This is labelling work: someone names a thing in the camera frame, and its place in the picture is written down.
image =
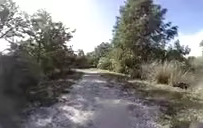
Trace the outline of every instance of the gravel road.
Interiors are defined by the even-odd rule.
[[[60,102],[34,110],[23,128],[158,128],[157,106],[145,106],[97,72],[85,72]]]

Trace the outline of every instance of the shrub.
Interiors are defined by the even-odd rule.
[[[102,57],[99,60],[97,68],[105,69],[105,70],[110,70],[111,66],[112,66],[112,62],[110,61],[110,59],[108,59],[106,57]]]
[[[187,86],[191,84],[190,76],[192,75],[188,69],[183,68],[183,63],[176,61],[154,62],[149,67],[149,79],[156,83],[172,86]]]

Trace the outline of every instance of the dry grass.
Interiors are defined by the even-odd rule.
[[[170,62],[154,62],[146,66],[143,70],[148,71],[148,79],[158,84],[177,85],[180,83],[190,84],[191,73],[189,70],[183,68],[183,64],[170,61]]]

